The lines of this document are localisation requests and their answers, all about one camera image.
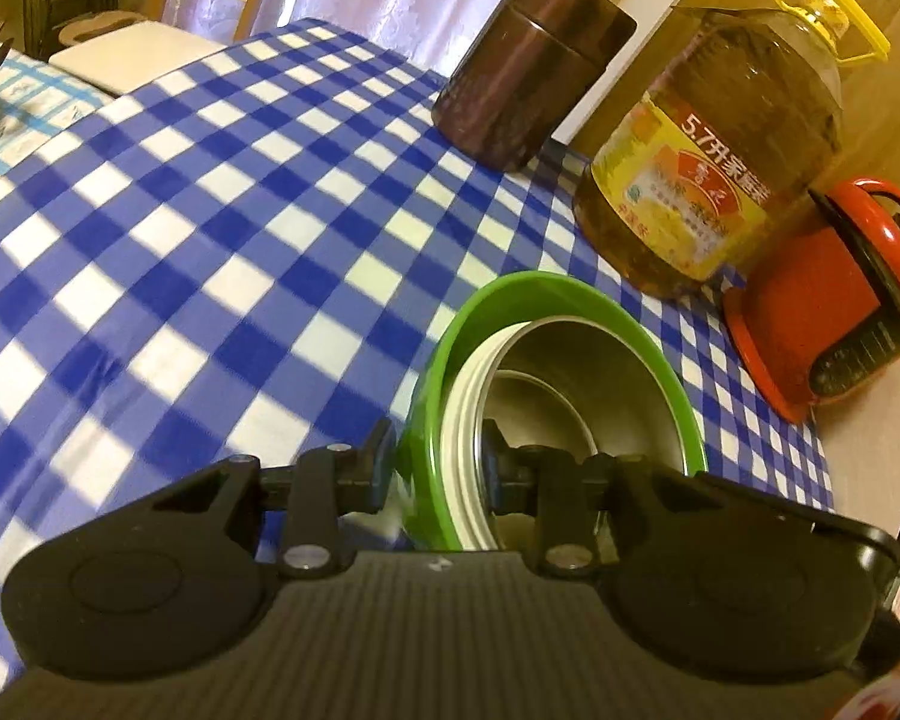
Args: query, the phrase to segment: yellow label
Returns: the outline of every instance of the yellow label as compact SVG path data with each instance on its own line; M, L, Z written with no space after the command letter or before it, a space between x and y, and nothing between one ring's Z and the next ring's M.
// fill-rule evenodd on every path
M686 104L674 121L644 95L590 169L634 234L697 281L767 218L770 190Z

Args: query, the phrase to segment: red lid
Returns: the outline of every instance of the red lid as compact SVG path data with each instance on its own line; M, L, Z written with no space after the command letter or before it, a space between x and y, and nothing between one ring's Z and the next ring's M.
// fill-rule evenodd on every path
M874 200L872 196L875 194L892 200L900 207L900 187L874 178L842 181L828 191L827 196L874 246L900 283L900 228Z

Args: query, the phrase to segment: red plastic kettle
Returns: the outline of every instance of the red plastic kettle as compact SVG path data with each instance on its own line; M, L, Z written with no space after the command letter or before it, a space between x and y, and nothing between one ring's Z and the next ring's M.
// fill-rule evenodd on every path
M900 210L888 181L811 192L817 213L724 295L746 369L783 418L802 422L900 357Z

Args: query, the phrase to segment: table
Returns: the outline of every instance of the table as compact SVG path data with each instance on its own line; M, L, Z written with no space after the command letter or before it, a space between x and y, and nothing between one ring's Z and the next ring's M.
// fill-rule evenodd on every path
M0 176L112 98L11 50L0 67Z
M240 451L264 466L401 423L469 295L565 272L658 341L710 468L832 506L811 427L756 394L713 293L646 298L575 231L583 161L477 167L443 79L305 20L164 76L0 182L0 586L40 541ZM0 687L18 661L0 618Z

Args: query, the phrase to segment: light blue plaid tablecloth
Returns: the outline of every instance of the light blue plaid tablecloth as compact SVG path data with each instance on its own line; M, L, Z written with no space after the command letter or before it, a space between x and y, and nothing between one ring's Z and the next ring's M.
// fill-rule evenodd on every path
M0 67L0 176L111 97L12 50Z
M164 76L0 180L0 588L26 551L233 452L265 466L405 419L498 274L594 284L682 377L710 469L832 506L811 427L741 368L714 295L647 298L578 234L583 162L511 175L434 129L443 84L325 23ZM19 668L0 617L0 688Z

